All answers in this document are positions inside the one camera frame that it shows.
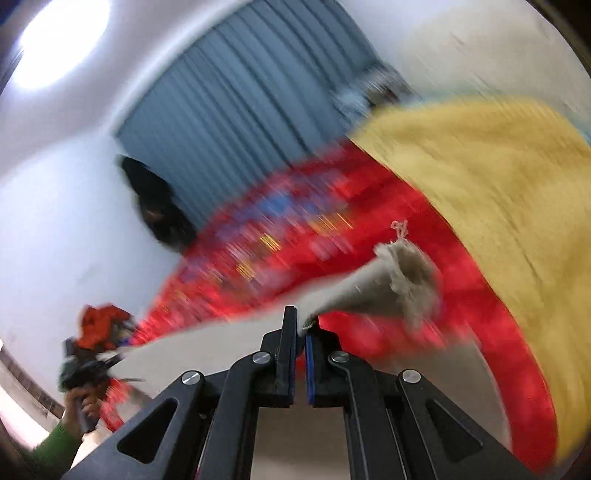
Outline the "left hand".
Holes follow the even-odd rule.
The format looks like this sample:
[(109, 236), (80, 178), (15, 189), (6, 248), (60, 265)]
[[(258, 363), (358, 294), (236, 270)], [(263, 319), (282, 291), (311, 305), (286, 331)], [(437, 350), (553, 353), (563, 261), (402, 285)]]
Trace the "left hand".
[(84, 435), (95, 430), (100, 416), (101, 401), (94, 387), (85, 385), (67, 391), (64, 406), (60, 423), (73, 438), (81, 440)]

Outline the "green sleeved forearm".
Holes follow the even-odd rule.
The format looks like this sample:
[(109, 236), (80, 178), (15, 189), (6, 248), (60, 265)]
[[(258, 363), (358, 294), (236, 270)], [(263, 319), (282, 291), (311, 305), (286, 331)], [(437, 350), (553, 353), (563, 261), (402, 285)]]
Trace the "green sleeved forearm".
[(25, 453), (28, 468), (35, 479), (60, 479), (71, 468), (81, 443), (79, 433), (73, 434), (58, 423), (39, 445)]

